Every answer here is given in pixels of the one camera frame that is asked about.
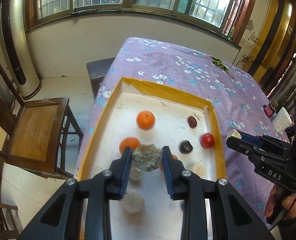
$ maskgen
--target metal screw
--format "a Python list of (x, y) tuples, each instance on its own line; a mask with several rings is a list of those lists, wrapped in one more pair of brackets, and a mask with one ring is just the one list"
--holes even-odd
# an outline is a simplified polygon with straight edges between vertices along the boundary
[(112, 174), (111, 170), (104, 170), (103, 171), (103, 176), (109, 177)]
[(225, 185), (227, 185), (228, 181), (226, 179), (219, 179), (218, 183), (222, 186), (225, 186)]
[(189, 170), (184, 170), (181, 174), (185, 177), (189, 177), (191, 175), (191, 172)]
[(76, 182), (75, 179), (67, 179), (67, 180), (66, 180), (66, 183), (67, 183), (69, 186), (75, 184), (75, 182)]

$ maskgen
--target white mug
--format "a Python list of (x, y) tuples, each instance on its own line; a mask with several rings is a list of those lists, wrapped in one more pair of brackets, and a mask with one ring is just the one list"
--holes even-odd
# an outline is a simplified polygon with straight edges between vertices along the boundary
[(292, 123), (292, 119), (284, 107), (280, 109), (280, 111), (275, 115), (275, 118), (272, 120), (273, 127), (277, 133), (285, 130)]

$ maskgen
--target floral tablecloth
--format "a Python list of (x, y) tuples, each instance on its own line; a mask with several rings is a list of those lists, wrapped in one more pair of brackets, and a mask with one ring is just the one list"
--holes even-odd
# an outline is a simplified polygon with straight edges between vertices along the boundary
[(97, 94), (76, 170), (107, 98), (122, 76), (164, 84), (213, 103), (224, 144), (227, 179), (266, 222), (264, 207), (272, 183), (255, 174), (254, 165), (247, 156), (229, 149), (225, 138), (232, 129), (252, 135), (267, 134), (283, 140), (287, 136), (282, 132), (277, 134), (271, 120), (265, 115), (263, 106), (269, 101), (253, 78), (239, 68), (224, 63), (229, 66), (234, 78), (215, 66), (205, 53), (149, 39), (127, 39)]

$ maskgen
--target window frame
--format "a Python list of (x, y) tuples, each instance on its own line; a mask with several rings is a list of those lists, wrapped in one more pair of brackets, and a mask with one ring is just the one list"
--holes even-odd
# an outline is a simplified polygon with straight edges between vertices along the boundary
[(61, 11), (58, 13), (54, 13), (38, 19), (38, 8), (37, 8), (37, 0), (25, 0), (25, 12), (26, 12), (26, 30), (29, 30), (33, 27), (36, 27), (41, 24), (45, 24), (47, 22), (51, 22), (54, 20), (59, 20), (66, 17), (84, 15), (83, 13), (86, 12), (87, 14), (96, 14), (99, 12), (115, 12), (115, 11), (131, 11), (131, 12), (138, 12), (138, 13), (147, 13), (151, 15), (166, 17), (168, 19), (177, 20), (180, 22), (187, 22), (191, 25), (195, 25), (197, 27), (201, 27), (210, 31), (213, 31), (221, 36), (227, 37), (222, 34), (226, 22), (229, 18), (229, 14), (231, 8), (233, 6), (234, 0), (230, 0), (227, 10), (225, 12), (223, 21), (220, 27), (216, 27), (211, 23), (198, 19), (196, 17), (190, 16), (189, 14), (178, 12), (180, 0), (175, 0), (173, 9), (164, 9), (154, 6), (147, 6), (147, 5), (139, 5), (134, 4), (134, 0), (123, 0), (122, 4), (100, 4), (100, 5), (89, 5), (83, 7), (75, 7), (75, 0), (70, 0), (70, 8), (65, 11)]

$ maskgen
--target dark chestnut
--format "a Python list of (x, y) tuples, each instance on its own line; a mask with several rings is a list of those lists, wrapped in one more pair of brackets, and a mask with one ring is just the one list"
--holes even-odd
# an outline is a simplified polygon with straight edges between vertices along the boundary
[(190, 128), (195, 128), (197, 126), (197, 120), (192, 115), (187, 119)]
[(189, 141), (182, 141), (179, 146), (179, 151), (181, 153), (187, 154), (192, 151), (193, 147)]

